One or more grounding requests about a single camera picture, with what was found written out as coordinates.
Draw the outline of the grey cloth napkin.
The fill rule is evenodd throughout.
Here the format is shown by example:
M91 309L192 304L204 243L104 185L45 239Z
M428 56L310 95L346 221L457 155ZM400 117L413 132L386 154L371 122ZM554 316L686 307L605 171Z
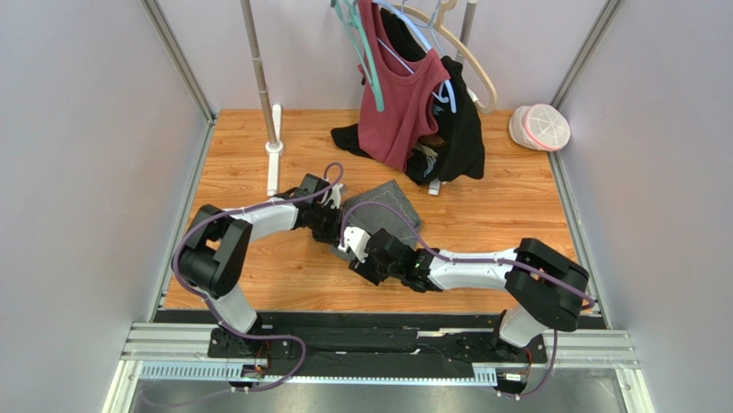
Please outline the grey cloth napkin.
M342 203L342 212L348 213L357 204L367 201L387 205L404 216L415 232L422 230L422 219L396 180L380 184L362 194L346 199ZM369 205L359 208L350 216L348 226L359 227L370 234L385 229L410 247L417 246L416 236L408 225L384 206Z

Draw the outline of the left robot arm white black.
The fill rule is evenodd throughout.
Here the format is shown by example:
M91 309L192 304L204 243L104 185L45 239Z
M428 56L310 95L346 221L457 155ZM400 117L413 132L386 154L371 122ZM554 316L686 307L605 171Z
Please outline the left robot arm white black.
M333 243L345 187L312 174L270 199L239 208L202 206L171 258L179 284L202 298L219 324L251 340L258 314L239 280L249 245L271 235L307 228L320 242Z

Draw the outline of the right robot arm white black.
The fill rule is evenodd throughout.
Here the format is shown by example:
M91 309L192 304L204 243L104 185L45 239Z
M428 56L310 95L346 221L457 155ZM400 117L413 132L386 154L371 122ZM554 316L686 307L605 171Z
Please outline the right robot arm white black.
M394 278L418 293L509 293L517 304L500 316L494 328L496 346L524 348L546 330L572 332L581 311L595 305L587 292L588 271L535 238L524 238L508 250L457 253L414 249L386 230L370 234L348 227L337 247L353 254L350 269L374 285Z

